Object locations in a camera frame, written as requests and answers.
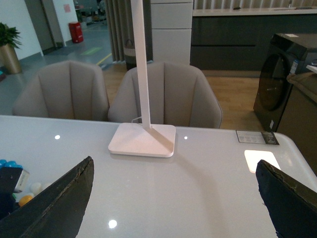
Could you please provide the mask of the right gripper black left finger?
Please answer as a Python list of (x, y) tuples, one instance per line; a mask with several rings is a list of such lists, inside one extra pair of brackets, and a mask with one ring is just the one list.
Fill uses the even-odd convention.
[(31, 201), (0, 221), (2, 238), (74, 238), (94, 180), (91, 157), (70, 169)]

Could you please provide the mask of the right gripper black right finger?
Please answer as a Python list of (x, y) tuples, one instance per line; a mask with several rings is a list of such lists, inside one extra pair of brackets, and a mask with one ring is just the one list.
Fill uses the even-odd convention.
[(265, 160), (256, 168), (261, 198), (279, 238), (317, 236), (317, 193)]

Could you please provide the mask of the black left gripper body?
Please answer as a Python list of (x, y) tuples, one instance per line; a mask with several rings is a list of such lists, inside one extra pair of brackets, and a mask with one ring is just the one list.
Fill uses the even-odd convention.
[(14, 193), (21, 193), (27, 183), (30, 173), (23, 168), (2, 167), (0, 169), (0, 219), (15, 210)]

